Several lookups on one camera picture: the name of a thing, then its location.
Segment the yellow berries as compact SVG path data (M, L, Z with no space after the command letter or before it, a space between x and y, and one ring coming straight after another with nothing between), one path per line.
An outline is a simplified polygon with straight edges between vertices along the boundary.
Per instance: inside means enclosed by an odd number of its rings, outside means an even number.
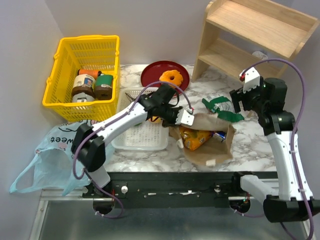
M127 100L129 101L128 105L130 105L131 103L134 103L134 102L136 102L136 104L137 104L140 99L140 94L138 94L136 97L134 97L133 95L126 92L125 96L126 96Z

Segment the orange ring doughnut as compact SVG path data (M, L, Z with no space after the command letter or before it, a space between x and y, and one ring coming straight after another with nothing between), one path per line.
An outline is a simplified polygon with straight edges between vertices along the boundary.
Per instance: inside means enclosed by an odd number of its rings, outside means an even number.
M164 71L159 77L159 81L173 83L174 85L180 87L184 81L184 78L178 70L174 69Z

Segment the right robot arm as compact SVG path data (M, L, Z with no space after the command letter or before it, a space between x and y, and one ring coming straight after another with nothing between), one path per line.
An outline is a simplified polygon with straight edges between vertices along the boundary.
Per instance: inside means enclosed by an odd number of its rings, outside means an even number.
M261 77L255 88L241 87L229 94L235 112L244 109L257 113L278 176L278 190L274 190L255 174L236 173L230 191L236 196L251 194L262 204L264 215L271 223L306 221L318 214L320 202L314 199L302 173L298 135L293 132L295 117L283 109L286 83L278 78Z

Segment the orange packaged food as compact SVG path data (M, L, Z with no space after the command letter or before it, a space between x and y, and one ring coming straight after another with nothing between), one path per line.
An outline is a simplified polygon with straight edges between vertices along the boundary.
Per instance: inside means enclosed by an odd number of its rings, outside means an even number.
M194 151L208 141L213 133L207 130L195 130L184 126L179 127L180 136L185 148Z

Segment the blue silver drink can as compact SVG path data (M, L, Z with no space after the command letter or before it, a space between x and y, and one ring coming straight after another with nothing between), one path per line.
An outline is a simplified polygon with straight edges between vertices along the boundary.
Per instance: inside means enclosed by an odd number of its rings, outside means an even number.
M212 138L218 142L223 143L226 140L227 133L224 131L213 131Z

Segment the brown paper bag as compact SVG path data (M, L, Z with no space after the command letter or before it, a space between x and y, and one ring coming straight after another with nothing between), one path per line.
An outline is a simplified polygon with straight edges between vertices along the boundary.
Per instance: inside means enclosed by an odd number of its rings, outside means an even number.
M170 136L175 139L176 145L189 162L198 166L212 167L233 158L231 145L236 130L230 122L219 119L217 114L197 113L194 115L194 121L190 128L203 131L222 131L226 133L226 138L224 141L219 141L212 137L198 149L191 151L183 146L179 128L177 126L170 127Z

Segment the green snack packet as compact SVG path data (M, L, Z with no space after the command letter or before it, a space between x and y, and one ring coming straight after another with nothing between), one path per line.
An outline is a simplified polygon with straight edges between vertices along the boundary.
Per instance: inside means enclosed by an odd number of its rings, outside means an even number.
M233 103L225 96L207 96L202 98L201 101L210 113L217 114L217 117L221 120L238 123L245 119L240 113L235 112Z

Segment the orange citrus fruit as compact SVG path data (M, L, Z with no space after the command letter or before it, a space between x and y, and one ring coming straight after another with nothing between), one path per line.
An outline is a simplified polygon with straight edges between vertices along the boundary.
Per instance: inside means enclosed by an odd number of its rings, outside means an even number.
M160 117L158 117L158 116L152 116L152 117L149 119L149 121L150 121L151 123L159 124L159 123L162 122L162 119L161 119Z

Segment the light blue plastic grocery bag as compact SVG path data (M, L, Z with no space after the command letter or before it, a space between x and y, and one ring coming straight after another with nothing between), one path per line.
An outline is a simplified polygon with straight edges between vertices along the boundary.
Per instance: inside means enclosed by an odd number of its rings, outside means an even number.
M81 124L92 126L96 123L96 120L81 120L53 127L36 147L33 160L18 175L9 192L30 193L57 188L66 196L74 189L89 185L91 181L87 176L80 180L74 177L71 147Z

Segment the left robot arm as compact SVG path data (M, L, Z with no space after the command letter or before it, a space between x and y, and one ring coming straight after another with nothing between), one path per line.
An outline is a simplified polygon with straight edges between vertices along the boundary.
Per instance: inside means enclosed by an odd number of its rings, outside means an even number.
M163 119L165 127L192 123L192 108L170 104L176 93L172 87L173 84L165 83L149 94L145 94L143 89L128 107L114 116L92 126L81 124L75 132L71 147L74 178L81 180L87 175L95 183L93 191L101 198L107 197L111 185L110 177L103 167L107 159L105 148L115 138L152 117Z

